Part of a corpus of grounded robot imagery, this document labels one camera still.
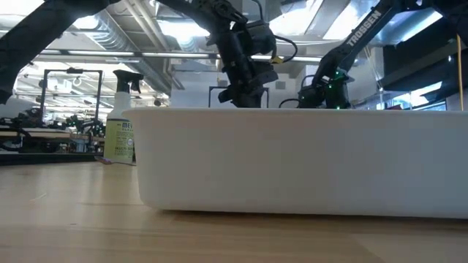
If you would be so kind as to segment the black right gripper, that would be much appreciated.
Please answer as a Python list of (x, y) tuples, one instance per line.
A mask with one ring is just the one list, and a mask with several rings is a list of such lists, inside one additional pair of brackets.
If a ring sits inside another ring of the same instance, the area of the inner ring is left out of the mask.
[(298, 92), (298, 108), (320, 109), (350, 109), (347, 83), (351, 78), (346, 72), (336, 71), (328, 80), (320, 78), (315, 84), (306, 84), (306, 80), (314, 75), (306, 75), (301, 81), (301, 89)]

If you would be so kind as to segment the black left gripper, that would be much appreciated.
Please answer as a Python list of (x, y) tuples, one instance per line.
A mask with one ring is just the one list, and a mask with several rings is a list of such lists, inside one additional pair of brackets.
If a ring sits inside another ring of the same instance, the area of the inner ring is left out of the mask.
[(231, 102), (238, 108), (260, 108), (264, 85), (278, 79), (273, 64), (255, 61), (252, 56), (269, 53), (276, 47), (270, 31), (251, 35), (228, 31), (218, 39), (218, 49), (230, 84), (220, 93), (219, 101)]

